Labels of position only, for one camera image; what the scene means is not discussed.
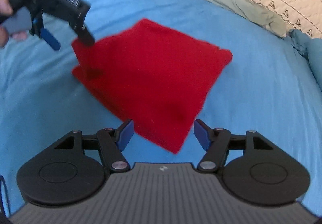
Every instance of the black handheld device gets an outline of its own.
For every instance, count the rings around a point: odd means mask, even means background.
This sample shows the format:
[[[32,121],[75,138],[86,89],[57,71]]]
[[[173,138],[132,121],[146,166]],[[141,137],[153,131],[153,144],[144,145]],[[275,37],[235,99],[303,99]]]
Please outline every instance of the black handheld device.
[[[308,171],[257,131],[234,135],[194,122],[206,153],[191,163],[135,163],[122,151],[132,120],[95,135],[72,131],[25,163],[26,204],[3,224],[321,224],[300,202]],[[98,150],[101,162],[84,154]],[[226,165],[229,150],[243,156]]]
[[[91,46],[95,42],[94,37],[84,24],[90,5],[83,0],[9,0],[9,2],[14,13],[23,7],[28,9],[32,21],[31,35],[37,35],[44,39],[55,50],[60,48],[60,44],[44,28],[43,13],[67,21],[85,45]],[[8,16],[0,15],[0,24],[7,21],[8,18]]]

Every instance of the metal screw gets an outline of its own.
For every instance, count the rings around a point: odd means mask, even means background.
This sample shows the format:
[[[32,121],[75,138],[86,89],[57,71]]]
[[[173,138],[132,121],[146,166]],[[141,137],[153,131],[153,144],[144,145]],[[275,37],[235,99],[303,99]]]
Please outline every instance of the metal screw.
[[[124,161],[116,161],[112,164],[112,168],[116,170],[126,169],[128,164]]]
[[[200,167],[202,169],[214,169],[214,168],[216,168],[216,163],[214,163],[212,161],[203,161],[200,163]]]

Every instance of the human hand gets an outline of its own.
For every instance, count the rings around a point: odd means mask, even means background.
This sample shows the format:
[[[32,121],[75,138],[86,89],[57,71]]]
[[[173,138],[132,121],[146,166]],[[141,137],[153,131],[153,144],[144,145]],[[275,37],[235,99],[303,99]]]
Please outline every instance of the human hand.
[[[13,10],[10,6],[9,0],[0,0],[0,14],[10,16],[13,13]],[[26,32],[19,32],[12,35],[17,41],[25,40],[27,38]],[[0,26],[0,48],[4,47],[9,40],[9,35],[7,31]]]

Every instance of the folded red fabric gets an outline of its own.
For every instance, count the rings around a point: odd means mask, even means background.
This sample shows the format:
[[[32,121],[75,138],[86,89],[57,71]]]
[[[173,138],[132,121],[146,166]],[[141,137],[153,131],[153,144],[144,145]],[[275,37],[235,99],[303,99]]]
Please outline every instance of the folded red fabric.
[[[148,19],[85,47],[72,44],[79,61],[73,75],[135,131],[177,153],[229,50],[196,40]]]

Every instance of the red cloth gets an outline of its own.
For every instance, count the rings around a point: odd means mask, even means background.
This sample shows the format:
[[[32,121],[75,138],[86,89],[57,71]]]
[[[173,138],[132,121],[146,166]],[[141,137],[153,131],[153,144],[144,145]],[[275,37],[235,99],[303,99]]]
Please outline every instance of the red cloth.
[[[143,19],[88,48],[72,44],[73,75],[135,131],[177,153],[223,68],[229,50]]]

